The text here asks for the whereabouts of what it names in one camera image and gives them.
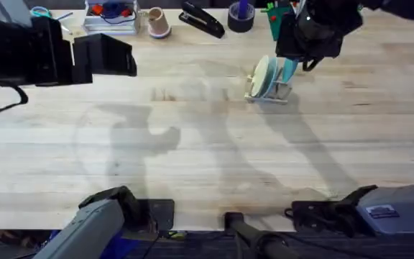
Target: green object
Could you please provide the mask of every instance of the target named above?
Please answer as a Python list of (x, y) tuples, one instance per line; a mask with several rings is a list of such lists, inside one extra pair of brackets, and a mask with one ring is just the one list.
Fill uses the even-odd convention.
[(266, 9), (262, 9), (261, 12), (269, 12), (273, 8), (274, 8), (274, 4), (273, 3), (267, 3)]
[(274, 41), (277, 41), (277, 39), (279, 38), (280, 23), (282, 22), (282, 16), (291, 12), (292, 9), (290, 7), (272, 8), (267, 11), (267, 18), (268, 22), (270, 22), (272, 39)]

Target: gray robot arm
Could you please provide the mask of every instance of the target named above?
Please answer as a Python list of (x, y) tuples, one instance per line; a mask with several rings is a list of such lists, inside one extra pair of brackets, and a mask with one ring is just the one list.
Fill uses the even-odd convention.
[(105, 199), (89, 204), (34, 259), (100, 258), (109, 240), (124, 224), (119, 202)]

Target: tape roll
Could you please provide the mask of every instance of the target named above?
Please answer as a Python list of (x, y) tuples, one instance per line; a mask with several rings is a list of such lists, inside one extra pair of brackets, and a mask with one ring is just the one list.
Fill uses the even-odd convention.
[(239, 19), (239, 2), (233, 3), (229, 7), (228, 27), (233, 32), (248, 32), (253, 27), (255, 18), (255, 8), (247, 4), (247, 16), (245, 19)]

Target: wooden tabletop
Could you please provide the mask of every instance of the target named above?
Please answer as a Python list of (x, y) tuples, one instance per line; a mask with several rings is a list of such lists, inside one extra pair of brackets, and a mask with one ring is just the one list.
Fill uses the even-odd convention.
[[(0, 229), (64, 227), (90, 194), (125, 185), (174, 199), (175, 229), (219, 230), (227, 211), (291, 230), (291, 201), (342, 199), (359, 186), (414, 183), (414, 22), (364, 10), (341, 56), (298, 69), (288, 105), (248, 104), (244, 84), (275, 43), (265, 14), (244, 34), (210, 10), (219, 40), (166, 10), (172, 35), (142, 28), (138, 76), (26, 87), (0, 114)], [(82, 35), (79, 12), (65, 26)], [(0, 106), (17, 94), (0, 88)]]

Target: stapler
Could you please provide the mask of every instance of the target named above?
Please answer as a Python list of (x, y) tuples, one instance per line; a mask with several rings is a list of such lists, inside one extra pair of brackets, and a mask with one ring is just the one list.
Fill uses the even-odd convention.
[(189, 1), (184, 1), (181, 4), (181, 8), (183, 13), (178, 16), (180, 20), (217, 38), (223, 37), (223, 25), (221, 25), (221, 23), (210, 14), (202, 10), (202, 8), (190, 3)]

